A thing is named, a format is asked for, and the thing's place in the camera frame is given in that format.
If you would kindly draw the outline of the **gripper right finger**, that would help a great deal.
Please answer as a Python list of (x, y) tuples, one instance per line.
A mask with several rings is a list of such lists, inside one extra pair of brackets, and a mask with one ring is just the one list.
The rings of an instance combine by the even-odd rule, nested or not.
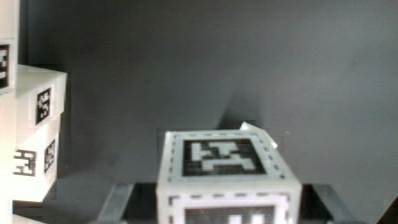
[(299, 224), (363, 224), (329, 184), (306, 184)]

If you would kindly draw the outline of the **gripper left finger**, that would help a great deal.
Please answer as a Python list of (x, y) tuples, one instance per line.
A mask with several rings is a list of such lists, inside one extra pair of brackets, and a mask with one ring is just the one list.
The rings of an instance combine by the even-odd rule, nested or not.
[(158, 224), (155, 189), (155, 183), (114, 185), (94, 224)]

